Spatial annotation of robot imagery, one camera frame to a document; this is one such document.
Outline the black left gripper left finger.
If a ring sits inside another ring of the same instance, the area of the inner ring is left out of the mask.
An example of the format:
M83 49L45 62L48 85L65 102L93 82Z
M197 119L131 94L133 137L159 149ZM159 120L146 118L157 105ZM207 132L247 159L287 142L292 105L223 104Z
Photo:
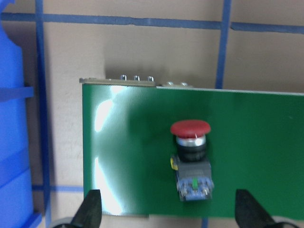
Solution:
M100 190L90 190L74 215L72 228L98 228L102 220L102 200Z

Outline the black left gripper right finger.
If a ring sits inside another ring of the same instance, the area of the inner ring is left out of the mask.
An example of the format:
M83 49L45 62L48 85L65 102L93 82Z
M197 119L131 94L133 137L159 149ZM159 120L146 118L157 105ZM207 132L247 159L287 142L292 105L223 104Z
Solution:
M276 222L248 190L237 189L235 220L240 228L274 228Z

